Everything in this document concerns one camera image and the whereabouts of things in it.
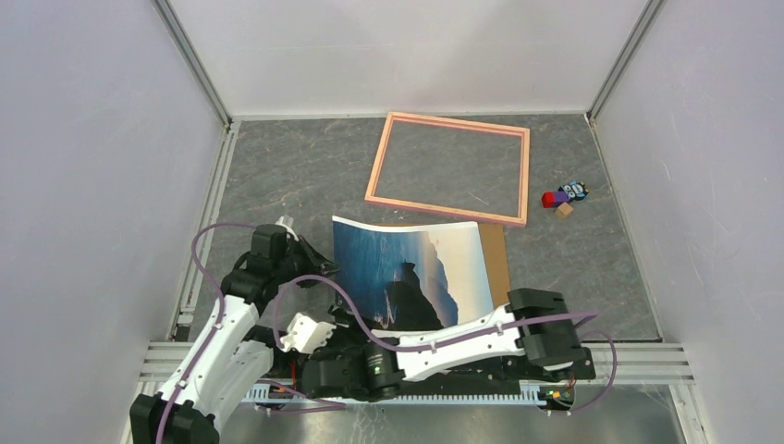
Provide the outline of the brown cardboard backing board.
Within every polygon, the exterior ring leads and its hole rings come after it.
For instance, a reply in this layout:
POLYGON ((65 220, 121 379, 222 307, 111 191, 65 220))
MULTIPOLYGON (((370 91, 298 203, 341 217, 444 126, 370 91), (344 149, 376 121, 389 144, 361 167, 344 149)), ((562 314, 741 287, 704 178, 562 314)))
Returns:
POLYGON ((504 227, 480 223, 478 229, 492 301, 498 307, 508 303, 511 290, 504 227))

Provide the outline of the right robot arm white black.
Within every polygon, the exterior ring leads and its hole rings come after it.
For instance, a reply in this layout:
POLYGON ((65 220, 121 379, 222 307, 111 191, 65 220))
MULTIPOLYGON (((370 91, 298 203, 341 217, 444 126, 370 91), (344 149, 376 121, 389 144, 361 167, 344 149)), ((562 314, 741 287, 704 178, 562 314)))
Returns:
POLYGON ((372 330, 355 317, 333 326, 311 351, 298 387, 313 398, 385 401, 433 376, 481 364, 514 380, 591 379, 578 329, 597 315, 570 312, 559 293, 519 289, 491 313, 438 330, 372 330))

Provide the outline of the sea landscape photo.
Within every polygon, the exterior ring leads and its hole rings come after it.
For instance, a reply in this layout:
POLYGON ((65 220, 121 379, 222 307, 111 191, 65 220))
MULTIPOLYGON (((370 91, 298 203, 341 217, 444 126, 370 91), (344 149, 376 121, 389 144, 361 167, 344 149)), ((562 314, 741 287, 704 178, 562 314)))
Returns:
POLYGON ((477 223, 332 223, 337 284, 375 327, 436 330, 495 309, 477 223))

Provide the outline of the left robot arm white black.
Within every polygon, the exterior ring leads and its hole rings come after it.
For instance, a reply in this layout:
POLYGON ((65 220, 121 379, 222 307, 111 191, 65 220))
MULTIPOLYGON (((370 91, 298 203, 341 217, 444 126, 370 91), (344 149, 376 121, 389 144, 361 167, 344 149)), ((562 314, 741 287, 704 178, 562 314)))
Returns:
POLYGON ((304 314, 285 330, 257 323, 282 285, 337 271, 291 223, 282 216, 254 227, 250 250, 218 283, 210 320, 186 356, 154 394, 141 393, 131 404, 133 442, 219 442, 226 420, 259 379, 283 375, 291 352, 311 354, 333 336, 335 325, 304 314))

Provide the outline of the pink wooden picture frame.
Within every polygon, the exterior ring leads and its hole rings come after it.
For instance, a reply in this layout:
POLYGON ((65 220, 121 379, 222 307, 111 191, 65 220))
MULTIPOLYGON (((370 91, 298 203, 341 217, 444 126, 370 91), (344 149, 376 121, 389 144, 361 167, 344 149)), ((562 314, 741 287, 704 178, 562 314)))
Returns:
POLYGON ((523 227, 528 222, 530 151, 528 128, 391 112, 364 199, 523 227))

